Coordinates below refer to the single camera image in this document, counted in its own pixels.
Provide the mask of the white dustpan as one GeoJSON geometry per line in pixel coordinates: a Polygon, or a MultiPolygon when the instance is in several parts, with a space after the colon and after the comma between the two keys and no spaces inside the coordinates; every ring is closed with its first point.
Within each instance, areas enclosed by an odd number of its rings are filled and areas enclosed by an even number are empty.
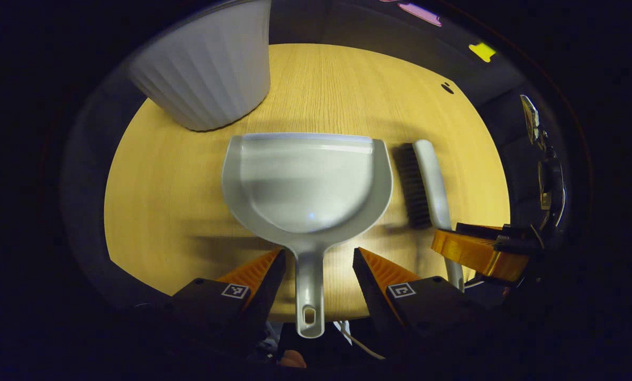
{"type": "Polygon", "coordinates": [[[324,258],[369,231],[393,195],[387,146],[336,133],[249,133],[229,140],[221,189],[229,212],[295,258],[296,331],[325,331],[324,258]]]}

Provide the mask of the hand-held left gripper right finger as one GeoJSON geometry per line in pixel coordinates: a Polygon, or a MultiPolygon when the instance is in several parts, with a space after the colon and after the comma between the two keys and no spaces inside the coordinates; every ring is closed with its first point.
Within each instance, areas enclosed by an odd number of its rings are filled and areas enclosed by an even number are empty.
{"type": "Polygon", "coordinates": [[[353,270],[369,316],[384,339],[430,338],[485,311],[446,279],[421,279],[364,248],[353,251],[353,270]]]}

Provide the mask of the white garbage bin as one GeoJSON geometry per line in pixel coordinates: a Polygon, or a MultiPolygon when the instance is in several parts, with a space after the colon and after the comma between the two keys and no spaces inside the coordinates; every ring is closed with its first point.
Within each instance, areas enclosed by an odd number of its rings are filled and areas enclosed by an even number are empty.
{"type": "Polygon", "coordinates": [[[184,128],[216,130],[248,115],[270,89],[272,0],[224,0],[135,51],[131,82],[184,128]]]}

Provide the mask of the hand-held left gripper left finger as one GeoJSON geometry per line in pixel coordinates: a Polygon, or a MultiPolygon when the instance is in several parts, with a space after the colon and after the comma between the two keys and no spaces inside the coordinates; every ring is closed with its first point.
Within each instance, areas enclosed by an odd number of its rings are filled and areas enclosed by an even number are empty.
{"type": "Polygon", "coordinates": [[[272,309],[285,258],[277,249],[217,279],[194,279],[171,297],[171,314],[207,339],[253,338],[272,309]]]}

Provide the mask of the small white broom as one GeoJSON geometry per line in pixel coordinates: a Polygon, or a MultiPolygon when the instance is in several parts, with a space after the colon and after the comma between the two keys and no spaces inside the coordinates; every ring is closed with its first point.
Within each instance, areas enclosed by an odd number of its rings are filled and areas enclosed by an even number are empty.
{"type": "Polygon", "coordinates": [[[444,176],[435,148],[428,140],[399,144],[391,149],[391,154],[407,227],[413,232],[416,258],[421,262],[432,253],[430,240],[435,232],[453,230],[444,176]]]}

